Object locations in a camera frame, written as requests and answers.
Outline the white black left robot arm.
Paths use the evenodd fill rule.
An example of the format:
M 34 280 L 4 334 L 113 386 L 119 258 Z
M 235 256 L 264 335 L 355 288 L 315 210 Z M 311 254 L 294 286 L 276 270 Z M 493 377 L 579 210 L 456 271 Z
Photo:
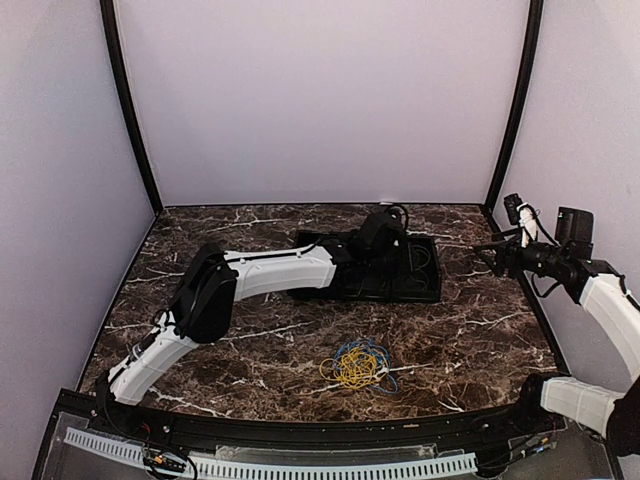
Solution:
M 178 360 L 228 332 L 235 303 L 287 290 L 330 290 L 400 269 L 408 211 L 390 204 L 342 234 L 322 234 L 311 244 L 271 252 L 200 248 L 166 309 L 148 334 L 116 366 L 96 380 L 101 417 L 120 436 L 141 427 L 138 404 L 147 390 Z

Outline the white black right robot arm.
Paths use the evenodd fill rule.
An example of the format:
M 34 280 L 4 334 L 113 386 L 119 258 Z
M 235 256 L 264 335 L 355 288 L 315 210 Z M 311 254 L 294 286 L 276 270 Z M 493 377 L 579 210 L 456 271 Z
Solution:
M 633 381 L 620 393 L 573 376 L 535 377 L 522 403 L 511 410 L 511 426 L 530 434 L 549 413 L 559 414 L 599 434 L 614 455 L 638 454 L 639 302 L 624 275 L 607 261 L 593 259 L 593 214 L 561 207 L 555 232 L 549 234 L 536 210 L 519 195 L 507 196 L 504 205 L 511 229 L 494 234 L 474 252 L 497 276 L 529 272 L 534 279 L 553 279 L 554 288 L 564 288 L 600 325 Z

